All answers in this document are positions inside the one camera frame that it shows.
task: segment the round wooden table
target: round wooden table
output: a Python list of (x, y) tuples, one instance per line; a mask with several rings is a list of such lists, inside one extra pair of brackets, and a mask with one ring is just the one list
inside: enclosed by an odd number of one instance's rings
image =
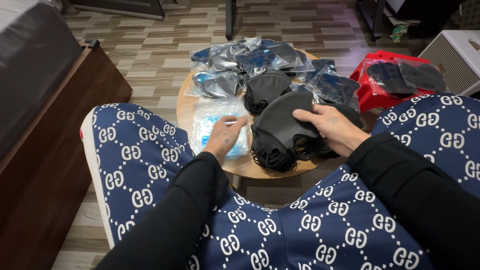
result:
[[(317, 57), (306, 53), (309, 59), (318, 59)], [(179, 122), (179, 128), (188, 132), (188, 138), (192, 137), (193, 128), (193, 114), (194, 106), (198, 102), (198, 97), (186, 96), (183, 93), (185, 89), (191, 85), (193, 72), (187, 76), (183, 82), (177, 99), (177, 119)], [(250, 127), (247, 127), (248, 131), (248, 144), (252, 145), (252, 132)], [(315, 157), (309, 161), (297, 161), (297, 167), (288, 172), (277, 172), (267, 168), (260, 167), (253, 161), (252, 155), (249, 153), (245, 156), (241, 156), (233, 160), (225, 160), (225, 164), (222, 166), (223, 170), (230, 172), (234, 175), (233, 186), (238, 188), (240, 185), (240, 177), (249, 177), (256, 179), (268, 179), (268, 178), (283, 178), (302, 174), (313, 170), (320, 166), (325, 159)]]

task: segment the blue patterned pants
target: blue patterned pants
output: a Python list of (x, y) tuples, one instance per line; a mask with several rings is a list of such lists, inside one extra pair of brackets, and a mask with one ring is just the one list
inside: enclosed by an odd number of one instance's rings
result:
[[(193, 158), (187, 133), (134, 104), (105, 104), (82, 125), (110, 247), (155, 207)], [(388, 132), (480, 196), (480, 102), (424, 95), (383, 111)], [(205, 225), (190, 270), (432, 269), (428, 252), (347, 164), (289, 207), (271, 210), (228, 190)]]

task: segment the wooden bed frame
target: wooden bed frame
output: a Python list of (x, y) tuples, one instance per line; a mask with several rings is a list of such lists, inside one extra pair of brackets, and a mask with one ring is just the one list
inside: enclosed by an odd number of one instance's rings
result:
[(84, 48), (0, 159), (0, 269), (51, 269), (92, 178), (79, 130), (132, 88), (100, 46)]

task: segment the black long sleeve shirt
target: black long sleeve shirt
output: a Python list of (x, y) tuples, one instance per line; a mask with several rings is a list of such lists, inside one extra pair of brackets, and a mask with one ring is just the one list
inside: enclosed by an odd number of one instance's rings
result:
[[(365, 140), (347, 163), (415, 240), (430, 249), (437, 268), (479, 268), (480, 199), (389, 134)], [(215, 157), (200, 153), (96, 269), (185, 269), (227, 186)]]

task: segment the red plastic stool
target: red plastic stool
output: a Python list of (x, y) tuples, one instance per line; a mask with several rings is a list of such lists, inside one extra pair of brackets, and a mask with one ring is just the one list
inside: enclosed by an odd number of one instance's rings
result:
[[(392, 53), (392, 52), (383, 51), (383, 50), (378, 50), (375, 53), (369, 53), (365, 56), (365, 58), (370, 58), (370, 59), (389, 59), (389, 60), (393, 60), (395, 57), (430, 64), (430, 61), (428, 61), (427, 59), (406, 56), (403, 54), (397, 54), (397, 53)], [(359, 97), (360, 112), (364, 112), (374, 108), (387, 109), (405, 100), (409, 100), (413, 97), (435, 93), (432, 91), (418, 88), (419, 94), (411, 95), (410, 97), (403, 98), (403, 99), (393, 99), (385, 92), (382, 92), (379, 95), (374, 95), (370, 87), (370, 81), (368, 80), (368, 75), (363, 70), (363, 63), (360, 63), (358, 65), (358, 67), (355, 69), (352, 75), (350, 75), (350, 79), (357, 81), (360, 84), (360, 88), (357, 91), (357, 95)]]

